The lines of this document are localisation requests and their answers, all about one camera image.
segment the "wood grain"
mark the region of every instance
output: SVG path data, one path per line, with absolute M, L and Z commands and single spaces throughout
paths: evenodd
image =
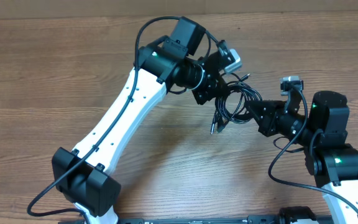
M 0 0 L 0 19 L 356 10 L 358 0 Z
M 358 12 L 190 16 L 238 50 L 240 74 L 265 99 L 280 99 L 278 79 L 300 75 L 314 92 L 347 95 L 348 142 L 358 149 Z M 139 27 L 151 17 L 0 21 L 0 223 L 56 223 L 75 214 L 34 218 L 26 206 L 52 180 L 50 160 L 71 149 L 121 91 Z M 170 34 L 173 22 L 151 25 L 146 44 Z M 206 42 L 201 44 L 203 55 Z M 146 117 L 119 161 L 121 217 L 239 217 L 280 207 L 328 208 L 321 194 L 276 184 L 267 168 L 278 153 L 256 124 L 230 124 L 209 134 L 213 102 L 167 95 Z M 279 178 L 314 184 L 302 154 L 285 155 Z M 56 190 L 37 211 L 71 207 Z

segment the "wooden table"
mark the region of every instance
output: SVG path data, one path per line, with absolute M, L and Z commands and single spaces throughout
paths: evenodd
M 190 16 L 237 49 L 248 84 L 265 99 L 279 78 L 300 75 L 313 94 L 347 95 L 347 141 L 358 149 L 358 12 Z M 88 134 L 117 97 L 132 68 L 137 31 L 151 17 L 0 21 L 0 223 L 56 223 L 77 214 L 34 218 L 27 204 L 53 180 L 51 158 Z M 142 45 L 170 34 L 160 22 Z M 206 43 L 200 47 L 204 54 Z M 254 121 L 210 135 L 214 103 L 167 95 L 126 147 L 113 177 L 122 184 L 121 217 L 240 217 L 307 205 L 328 214 L 321 194 L 273 182 L 274 138 Z M 273 174 L 314 184 L 304 155 L 285 154 Z M 72 207 L 52 190 L 36 211 Z

